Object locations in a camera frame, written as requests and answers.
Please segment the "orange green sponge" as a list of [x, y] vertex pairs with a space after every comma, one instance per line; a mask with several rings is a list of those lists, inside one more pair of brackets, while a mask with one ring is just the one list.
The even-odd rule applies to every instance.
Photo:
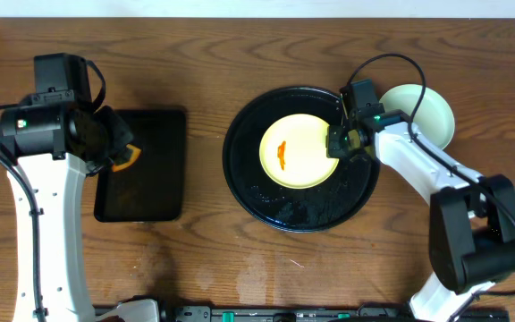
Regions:
[[141, 149], [134, 145], [127, 144], [125, 149], [114, 158], [111, 166], [112, 172], [120, 172], [133, 165], [139, 158]]

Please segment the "yellow plate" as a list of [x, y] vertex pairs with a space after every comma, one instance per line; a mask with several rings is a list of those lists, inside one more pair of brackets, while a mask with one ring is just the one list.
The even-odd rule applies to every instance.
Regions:
[[285, 188], [307, 189], [328, 179], [339, 164], [327, 156], [329, 124], [312, 114], [291, 114], [275, 121], [259, 143], [267, 176]]

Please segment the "light green plate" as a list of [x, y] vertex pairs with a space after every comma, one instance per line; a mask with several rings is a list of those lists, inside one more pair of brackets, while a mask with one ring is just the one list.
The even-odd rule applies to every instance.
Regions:
[[[389, 89], [380, 98], [386, 112], [401, 110], [411, 115], [418, 102], [422, 86], [403, 84]], [[448, 102], [433, 89], [426, 88], [414, 122], [424, 136], [438, 148], [445, 149], [455, 133], [455, 119]]]

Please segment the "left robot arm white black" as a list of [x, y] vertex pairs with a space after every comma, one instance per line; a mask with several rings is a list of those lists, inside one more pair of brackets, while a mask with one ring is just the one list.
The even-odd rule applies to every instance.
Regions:
[[85, 179], [124, 160], [132, 135], [108, 106], [31, 104], [4, 111], [0, 151], [17, 224], [15, 321], [157, 321], [158, 303], [130, 300], [105, 313], [92, 304], [84, 270]]

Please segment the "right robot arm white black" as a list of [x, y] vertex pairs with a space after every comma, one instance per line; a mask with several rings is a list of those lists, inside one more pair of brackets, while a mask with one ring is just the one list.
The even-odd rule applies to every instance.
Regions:
[[515, 273], [515, 189], [485, 177], [430, 142], [402, 111], [331, 125], [330, 158], [369, 158], [391, 167], [429, 206], [428, 253], [433, 273], [409, 301], [419, 321], [456, 321]]

